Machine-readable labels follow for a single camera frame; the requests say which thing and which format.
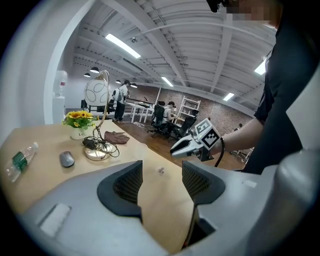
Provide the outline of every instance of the wooden floor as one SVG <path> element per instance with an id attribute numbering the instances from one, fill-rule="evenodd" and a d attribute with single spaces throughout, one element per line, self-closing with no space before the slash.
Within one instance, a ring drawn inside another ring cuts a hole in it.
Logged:
<path id="1" fill-rule="evenodd" d="M 147 133 L 147 130 L 153 130 L 153 127 L 145 126 L 144 128 L 141 128 L 133 123 L 130 123 L 130 121 L 126 119 L 124 119 L 125 123 L 117 123 L 117 125 L 139 142 L 146 144 L 149 147 L 149 149 L 158 153 L 160 156 L 166 158 L 172 163 L 181 167 L 183 160 L 200 161 L 196 156 L 186 158 L 173 158 L 170 155 L 170 149 L 174 145 L 176 140 L 174 140 L 173 138 L 165 139 L 160 134 L 157 134 L 155 137 L 152 137 L 153 133 Z M 203 162 L 203 164 L 214 166 L 219 156 L 220 154 L 216 154 L 213 156 L 213 160 Z M 227 170 L 239 170 L 243 169 L 245 165 L 243 162 L 241 162 L 241 159 L 239 157 L 225 152 L 218 167 Z"/>

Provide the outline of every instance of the gray mouse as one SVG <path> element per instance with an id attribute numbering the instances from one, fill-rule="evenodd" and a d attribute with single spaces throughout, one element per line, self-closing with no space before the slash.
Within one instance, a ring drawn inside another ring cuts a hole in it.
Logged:
<path id="1" fill-rule="evenodd" d="M 74 165 L 75 159 L 70 151 L 64 151 L 60 154 L 60 163 L 63 167 L 69 168 Z"/>

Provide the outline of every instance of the ceiling light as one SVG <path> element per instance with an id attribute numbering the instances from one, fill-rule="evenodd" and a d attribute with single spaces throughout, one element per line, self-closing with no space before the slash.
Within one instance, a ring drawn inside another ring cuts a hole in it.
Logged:
<path id="1" fill-rule="evenodd" d="M 170 81 L 168 79 L 166 79 L 165 77 L 161 77 L 169 86 L 174 87 L 172 83 L 170 83 Z"/>
<path id="2" fill-rule="evenodd" d="M 225 96 L 225 98 L 224 98 L 223 100 L 224 100 L 224 101 L 228 101 L 228 100 L 230 100 L 233 96 L 234 96 L 234 94 L 230 92 L 227 96 Z"/>
<path id="3" fill-rule="evenodd" d="M 106 37 L 106 39 L 108 39 L 109 41 L 111 41 L 112 43 L 116 44 L 117 46 L 121 47 L 122 49 L 124 49 L 126 52 L 130 53 L 133 57 L 135 58 L 140 58 L 140 54 L 138 54 L 135 50 L 133 50 L 131 47 L 129 47 L 128 45 L 126 45 L 124 42 L 122 42 L 121 40 L 119 40 L 118 38 L 116 38 L 114 35 L 112 34 L 108 34 Z"/>
<path id="4" fill-rule="evenodd" d="M 256 69 L 255 71 L 259 75 L 263 75 L 266 72 L 266 60 L 264 60 Z"/>
<path id="5" fill-rule="evenodd" d="M 100 72 L 99 72 L 99 68 L 97 68 L 97 67 L 95 67 L 95 66 L 94 66 L 93 68 L 91 68 L 90 71 L 91 71 L 92 73 L 100 73 Z"/>

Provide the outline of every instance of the office chair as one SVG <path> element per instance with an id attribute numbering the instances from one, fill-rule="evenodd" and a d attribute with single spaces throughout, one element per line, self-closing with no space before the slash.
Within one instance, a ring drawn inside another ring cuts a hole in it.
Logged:
<path id="1" fill-rule="evenodd" d="M 172 138 L 179 140 L 179 139 L 185 137 L 186 135 L 188 135 L 190 128 L 194 125 L 196 120 L 197 120 L 196 118 L 188 116 L 184 120 L 184 123 L 182 124 L 182 126 L 180 128 L 176 128 L 173 130 L 175 137 L 172 137 Z"/>
<path id="2" fill-rule="evenodd" d="M 156 134 L 164 134 L 165 132 L 162 131 L 166 127 L 166 123 L 162 123 L 164 117 L 165 108 L 163 106 L 155 105 L 154 106 L 154 119 L 152 120 L 152 126 L 155 130 L 147 130 L 147 133 L 151 132 L 154 133 L 152 137 Z"/>

